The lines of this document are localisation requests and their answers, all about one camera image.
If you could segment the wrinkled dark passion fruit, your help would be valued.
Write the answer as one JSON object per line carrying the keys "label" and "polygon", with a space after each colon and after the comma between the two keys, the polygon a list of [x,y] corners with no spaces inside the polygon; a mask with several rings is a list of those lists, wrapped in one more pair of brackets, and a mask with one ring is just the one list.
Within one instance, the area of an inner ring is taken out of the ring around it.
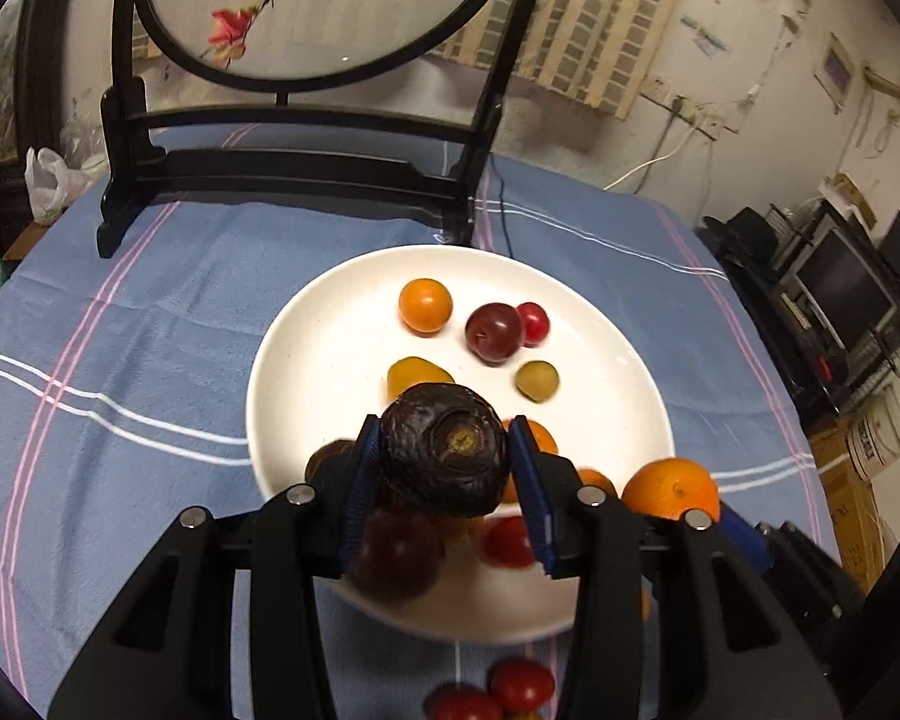
{"label": "wrinkled dark passion fruit", "polygon": [[494,408],[458,383],[418,383],[380,418],[380,481],[405,509],[475,518],[497,509],[512,462]]}

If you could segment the olive green small fruit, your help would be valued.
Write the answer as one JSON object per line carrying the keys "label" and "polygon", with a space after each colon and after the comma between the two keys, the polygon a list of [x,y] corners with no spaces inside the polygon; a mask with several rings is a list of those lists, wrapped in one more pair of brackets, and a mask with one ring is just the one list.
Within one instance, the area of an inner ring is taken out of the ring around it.
{"label": "olive green small fruit", "polygon": [[544,403],[559,390],[559,371],[548,361],[528,361],[515,372],[514,385],[528,400]]}

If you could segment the medium orange mandarin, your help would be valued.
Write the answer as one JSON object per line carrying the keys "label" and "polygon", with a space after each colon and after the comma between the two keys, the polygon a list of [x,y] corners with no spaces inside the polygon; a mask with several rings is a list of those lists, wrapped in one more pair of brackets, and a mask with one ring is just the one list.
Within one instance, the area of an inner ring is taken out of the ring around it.
{"label": "medium orange mandarin", "polygon": [[610,478],[595,470],[595,468],[578,468],[577,473],[583,486],[593,486],[601,489],[606,496],[617,496],[616,486],[614,486]]}

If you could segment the yellow-green citrus fruit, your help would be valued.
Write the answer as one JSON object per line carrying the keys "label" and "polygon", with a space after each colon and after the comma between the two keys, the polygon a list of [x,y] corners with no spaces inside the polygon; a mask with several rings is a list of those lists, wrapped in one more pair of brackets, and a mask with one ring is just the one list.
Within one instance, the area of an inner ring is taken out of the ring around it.
{"label": "yellow-green citrus fruit", "polygon": [[442,517],[439,520],[440,533],[447,541],[476,541],[486,530],[487,518]]}

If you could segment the round embroidery screen stand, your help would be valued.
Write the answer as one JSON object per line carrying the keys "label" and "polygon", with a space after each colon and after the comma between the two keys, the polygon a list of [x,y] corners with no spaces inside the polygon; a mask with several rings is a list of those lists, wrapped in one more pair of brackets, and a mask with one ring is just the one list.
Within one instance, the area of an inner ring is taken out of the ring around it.
{"label": "round embroidery screen stand", "polygon": [[[113,0],[112,82],[100,103],[110,177],[95,245],[118,249],[162,197],[258,193],[329,200],[341,213],[429,215],[452,243],[475,235],[476,190],[536,0],[509,0],[475,112],[459,124],[331,101],[336,89],[408,67],[493,0]],[[322,145],[165,149],[159,128],[289,125],[455,145],[437,171],[406,156]]]}

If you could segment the small orange tangerine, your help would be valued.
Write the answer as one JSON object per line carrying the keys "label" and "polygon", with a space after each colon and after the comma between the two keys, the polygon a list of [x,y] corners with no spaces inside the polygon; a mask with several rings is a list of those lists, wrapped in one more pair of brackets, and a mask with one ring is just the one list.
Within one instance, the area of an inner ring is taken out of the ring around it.
{"label": "small orange tangerine", "polygon": [[418,383],[453,383],[452,374],[419,356],[408,356],[391,364],[386,371],[386,398],[396,400]]}

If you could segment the smooth orange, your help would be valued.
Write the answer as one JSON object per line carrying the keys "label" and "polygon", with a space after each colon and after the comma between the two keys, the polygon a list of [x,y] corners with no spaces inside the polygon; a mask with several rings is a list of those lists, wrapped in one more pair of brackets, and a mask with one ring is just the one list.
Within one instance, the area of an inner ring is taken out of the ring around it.
{"label": "smooth orange", "polygon": [[622,489],[621,499],[640,515],[679,520],[686,512],[702,511],[713,522],[720,520],[715,479],[687,458],[663,458],[642,466]]}

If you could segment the dark maroon plum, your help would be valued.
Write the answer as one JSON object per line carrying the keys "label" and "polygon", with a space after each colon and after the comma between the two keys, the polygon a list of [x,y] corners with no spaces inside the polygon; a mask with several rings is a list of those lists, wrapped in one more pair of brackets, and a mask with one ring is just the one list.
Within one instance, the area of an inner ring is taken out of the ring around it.
{"label": "dark maroon plum", "polygon": [[525,330],[515,307],[489,302],[468,317],[464,339],[476,358],[487,366],[500,366],[523,346]]}

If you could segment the dark purple plum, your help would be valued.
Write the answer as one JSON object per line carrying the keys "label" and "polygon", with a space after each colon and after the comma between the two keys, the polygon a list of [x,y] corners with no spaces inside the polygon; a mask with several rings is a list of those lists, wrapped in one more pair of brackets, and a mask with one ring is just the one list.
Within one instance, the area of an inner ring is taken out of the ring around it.
{"label": "dark purple plum", "polygon": [[359,592],[380,603],[422,595],[439,578],[445,541],[439,527],[419,512],[377,511],[349,569]]}

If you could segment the dark red tomato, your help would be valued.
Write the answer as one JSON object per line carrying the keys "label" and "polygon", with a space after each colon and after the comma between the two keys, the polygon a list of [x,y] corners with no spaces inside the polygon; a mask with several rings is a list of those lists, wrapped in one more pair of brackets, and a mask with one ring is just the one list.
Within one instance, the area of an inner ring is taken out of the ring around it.
{"label": "dark red tomato", "polygon": [[502,720],[504,710],[489,692],[464,683],[445,683],[424,700],[429,720]]}

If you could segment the red cherry tomato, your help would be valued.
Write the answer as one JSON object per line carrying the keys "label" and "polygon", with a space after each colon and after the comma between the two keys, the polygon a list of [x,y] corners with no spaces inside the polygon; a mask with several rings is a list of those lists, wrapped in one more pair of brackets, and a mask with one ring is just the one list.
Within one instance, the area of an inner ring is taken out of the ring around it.
{"label": "red cherry tomato", "polygon": [[502,569],[526,569],[536,562],[525,520],[520,515],[488,518],[476,536],[482,561]]}
{"label": "red cherry tomato", "polygon": [[523,344],[536,348],[548,338],[551,330],[548,314],[536,302],[522,302],[517,305],[518,316],[523,327]]}

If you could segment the small orange kumquat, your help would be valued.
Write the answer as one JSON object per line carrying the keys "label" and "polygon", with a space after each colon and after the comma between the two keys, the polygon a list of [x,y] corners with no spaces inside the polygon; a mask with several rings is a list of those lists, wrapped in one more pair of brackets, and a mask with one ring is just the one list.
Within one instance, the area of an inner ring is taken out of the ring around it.
{"label": "small orange kumquat", "polygon": [[411,332],[425,337],[435,335],[452,317],[452,294],[440,281],[416,278],[403,286],[398,314]]}

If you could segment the red cherry tomato back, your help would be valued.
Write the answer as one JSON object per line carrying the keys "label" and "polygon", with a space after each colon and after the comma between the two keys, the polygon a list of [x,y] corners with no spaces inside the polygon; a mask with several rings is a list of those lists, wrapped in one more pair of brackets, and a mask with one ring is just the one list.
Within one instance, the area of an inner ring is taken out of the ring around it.
{"label": "red cherry tomato back", "polygon": [[482,561],[502,569],[526,569],[536,562],[525,520],[520,515],[488,518],[476,536]]}

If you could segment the computer monitor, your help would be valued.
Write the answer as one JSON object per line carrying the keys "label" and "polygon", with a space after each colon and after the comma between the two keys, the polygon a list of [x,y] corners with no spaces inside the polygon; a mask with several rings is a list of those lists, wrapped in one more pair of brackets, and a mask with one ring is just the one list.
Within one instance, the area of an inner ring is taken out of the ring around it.
{"label": "computer monitor", "polygon": [[785,284],[793,302],[818,317],[845,351],[879,332],[896,309],[862,252],[836,229],[809,249]]}

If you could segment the white oval plate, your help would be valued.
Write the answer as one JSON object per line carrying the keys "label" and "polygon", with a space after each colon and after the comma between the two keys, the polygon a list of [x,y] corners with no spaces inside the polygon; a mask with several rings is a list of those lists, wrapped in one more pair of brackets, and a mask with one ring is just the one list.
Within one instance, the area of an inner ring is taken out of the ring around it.
{"label": "white oval plate", "polygon": [[343,578],[334,593],[410,634],[515,644],[559,634],[577,585],[528,561],[491,431],[521,416],[614,484],[673,454],[667,407],[624,333],[543,271],[481,250],[361,255],[295,294],[251,366],[247,436],[274,496],[365,418],[404,424],[414,509],[445,532],[421,567]]}

